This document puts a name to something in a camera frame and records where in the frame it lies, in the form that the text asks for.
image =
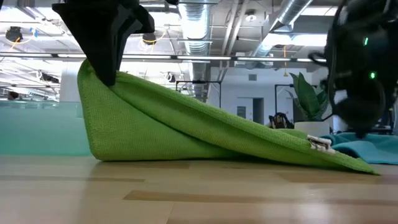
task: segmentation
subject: green towel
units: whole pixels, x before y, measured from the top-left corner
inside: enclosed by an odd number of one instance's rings
[[[376,174],[361,159],[311,149],[303,133],[269,129],[123,72],[108,88],[87,60],[78,86],[90,150],[102,161],[236,159],[246,154]]]

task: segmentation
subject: ceiling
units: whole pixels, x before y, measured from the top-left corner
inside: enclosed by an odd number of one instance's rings
[[[56,0],[43,0],[40,5],[35,6],[35,11],[16,7],[16,1],[5,0],[0,11],[0,52],[43,52],[43,53],[82,53],[80,46],[61,20],[60,16],[53,12],[51,3]],[[239,28],[237,40],[235,41],[232,54],[242,52],[248,54],[256,49],[262,41],[262,27],[267,15],[279,10],[281,0],[252,0],[247,9],[254,9],[256,20],[246,21],[243,19]],[[210,55],[220,55],[226,33],[226,24],[230,18],[232,0],[220,0],[218,4],[211,7],[210,29],[211,42]],[[326,34],[330,18],[334,15],[336,6],[340,0],[314,0],[295,23],[295,30],[304,34]],[[132,35],[127,40],[125,54],[164,54],[184,55],[185,40],[182,35],[181,21],[178,14],[152,12],[155,19],[156,36],[158,41],[155,45],[143,44],[142,35]],[[5,37],[10,26],[21,27],[23,40],[14,44]],[[273,47],[270,53],[274,57],[307,57],[313,50],[322,51],[323,47],[310,47],[304,45],[286,45],[286,47]],[[0,58],[0,86],[6,85],[48,85],[37,78],[40,70],[53,77],[61,79],[62,68],[65,66],[59,60],[26,60],[24,58]],[[307,68],[311,71],[317,67],[309,63],[274,63],[274,70],[283,67]],[[190,80],[189,63],[144,63],[123,62],[121,71],[128,72],[152,82],[170,88],[174,87],[165,74],[175,75],[177,80]],[[38,93],[57,97],[59,84],[53,88],[29,88],[37,90]]]

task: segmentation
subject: fluorescent light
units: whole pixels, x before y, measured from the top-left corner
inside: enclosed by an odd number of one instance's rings
[[[164,7],[163,4],[142,4],[142,7]],[[176,9],[177,6],[169,5],[169,8]]]
[[[246,21],[248,21],[248,22],[255,21],[256,19],[257,19],[257,17],[255,15],[246,16]]]
[[[85,58],[85,54],[58,54],[58,57]]]
[[[168,55],[123,55],[127,59],[171,59]]]
[[[326,46],[326,34],[303,34],[293,37],[292,44],[300,46],[324,47]]]
[[[215,57],[215,56],[177,56],[181,60],[231,60],[231,57]]]
[[[52,57],[51,54],[33,53],[0,53],[2,57]]]
[[[309,58],[298,58],[297,62],[312,62],[312,60]]]
[[[177,39],[177,42],[197,42],[197,43],[213,43],[212,40],[190,40],[190,39]]]
[[[336,14],[336,6],[310,6],[304,9],[301,16],[334,16]]]
[[[261,44],[263,46],[290,45],[292,44],[292,38],[285,34],[268,34]]]
[[[237,60],[247,62],[289,62],[290,58],[272,58],[272,57],[238,57]]]
[[[317,59],[318,62],[326,62],[326,59]],[[313,62],[309,58],[298,58],[297,62]]]

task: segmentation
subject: white wall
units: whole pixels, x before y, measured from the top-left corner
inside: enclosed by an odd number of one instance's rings
[[[80,102],[77,73],[81,62],[65,62],[61,76],[60,101]]]
[[[218,76],[218,68],[211,68],[211,76]],[[287,69],[287,73],[299,74],[302,72],[308,82],[312,82],[312,74],[307,73],[304,68]],[[257,81],[249,81],[248,75],[256,74]],[[284,76],[285,70],[280,69],[254,69],[247,70],[244,68],[230,68],[224,78],[221,88],[221,108],[236,114],[238,98],[263,98],[264,99],[264,122],[268,123],[268,116],[275,115],[275,84],[292,84],[293,79],[289,75]],[[278,112],[285,113],[288,119],[293,119],[293,102],[290,95],[286,92],[290,90],[294,93],[293,88],[287,87],[283,89],[278,87],[277,102]],[[207,103],[215,107],[219,107],[218,101],[219,86],[210,86]]]

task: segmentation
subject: wooden table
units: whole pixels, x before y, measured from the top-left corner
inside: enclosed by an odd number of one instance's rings
[[[0,156],[0,223],[398,223],[398,166],[375,169]]]

